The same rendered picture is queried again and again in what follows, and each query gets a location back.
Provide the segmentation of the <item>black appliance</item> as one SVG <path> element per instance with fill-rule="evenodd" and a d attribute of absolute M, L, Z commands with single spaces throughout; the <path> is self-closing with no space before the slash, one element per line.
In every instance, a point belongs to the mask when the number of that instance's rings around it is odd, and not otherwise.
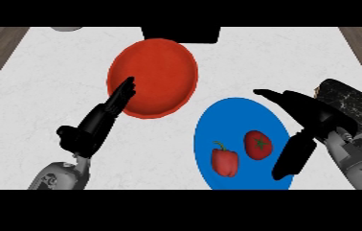
<path fill-rule="evenodd" d="M 163 38 L 177 43 L 215 44 L 218 27 L 143 27 L 144 39 Z"/>

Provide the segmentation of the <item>dark marbled block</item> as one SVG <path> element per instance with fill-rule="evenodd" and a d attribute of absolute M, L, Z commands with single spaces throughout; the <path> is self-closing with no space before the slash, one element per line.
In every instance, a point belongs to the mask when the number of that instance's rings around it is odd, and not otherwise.
<path fill-rule="evenodd" d="M 314 98 L 339 109 L 362 129 L 362 91 L 341 81 L 326 79 L 314 89 Z"/>

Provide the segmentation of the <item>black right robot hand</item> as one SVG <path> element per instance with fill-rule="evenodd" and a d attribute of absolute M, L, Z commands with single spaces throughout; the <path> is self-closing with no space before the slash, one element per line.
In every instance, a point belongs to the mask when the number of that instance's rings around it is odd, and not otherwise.
<path fill-rule="evenodd" d="M 323 141 L 338 127 L 354 136 L 357 123 L 335 107 L 298 92 L 284 90 L 277 93 L 268 89 L 253 89 L 252 93 L 277 104 L 302 127 L 286 141 L 271 170 L 273 179 L 282 180 L 302 170 L 315 148 L 313 140 Z"/>

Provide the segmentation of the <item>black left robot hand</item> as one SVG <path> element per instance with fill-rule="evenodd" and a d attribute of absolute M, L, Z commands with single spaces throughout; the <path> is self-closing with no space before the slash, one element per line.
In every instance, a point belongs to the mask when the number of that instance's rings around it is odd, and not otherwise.
<path fill-rule="evenodd" d="M 76 156 L 89 158 L 100 149 L 116 116 L 135 94 L 134 87 L 134 78 L 128 77 L 115 89 L 109 99 L 92 107 L 79 125 L 57 128 L 58 146 Z"/>

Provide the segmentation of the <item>blue plate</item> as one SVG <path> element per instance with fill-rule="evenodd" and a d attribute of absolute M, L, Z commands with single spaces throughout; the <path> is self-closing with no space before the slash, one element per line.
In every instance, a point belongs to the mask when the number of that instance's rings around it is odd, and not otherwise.
<path fill-rule="evenodd" d="M 273 152 L 262 160 L 252 160 L 246 156 L 243 138 L 250 130 L 258 130 L 273 144 Z M 215 102 L 199 118 L 193 135 L 194 160 L 209 187 L 214 190 L 286 190 L 292 177 L 274 180 L 271 169 L 287 139 L 277 116 L 259 103 L 243 98 Z M 239 155 L 234 177 L 221 177 L 212 170 L 214 141 Z"/>

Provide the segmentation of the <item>red tomato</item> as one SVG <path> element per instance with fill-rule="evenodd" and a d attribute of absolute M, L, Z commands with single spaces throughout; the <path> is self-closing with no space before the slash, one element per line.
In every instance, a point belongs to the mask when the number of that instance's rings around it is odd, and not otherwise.
<path fill-rule="evenodd" d="M 262 160 L 273 152 L 271 141 L 258 130 L 250 130 L 245 134 L 243 145 L 246 156 L 252 160 Z"/>

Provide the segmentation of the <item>red bell pepper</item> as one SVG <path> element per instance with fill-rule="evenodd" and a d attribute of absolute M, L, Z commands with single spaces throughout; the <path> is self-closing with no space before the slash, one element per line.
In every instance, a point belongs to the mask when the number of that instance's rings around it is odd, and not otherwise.
<path fill-rule="evenodd" d="M 239 169 L 239 155 L 224 148 L 218 141 L 214 141 L 214 144 L 216 149 L 212 149 L 212 170 L 221 177 L 234 177 Z"/>

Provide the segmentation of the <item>red bowl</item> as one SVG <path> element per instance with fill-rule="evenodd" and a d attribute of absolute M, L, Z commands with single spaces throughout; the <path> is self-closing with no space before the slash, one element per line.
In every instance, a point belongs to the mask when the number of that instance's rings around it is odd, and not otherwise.
<path fill-rule="evenodd" d="M 172 114 L 187 103 L 197 82 L 197 64 L 172 40 L 153 38 L 131 44 L 115 57 L 107 72 L 107 93 L 134 78 L 135 94 L 123 113 L 140 119 Z"/>

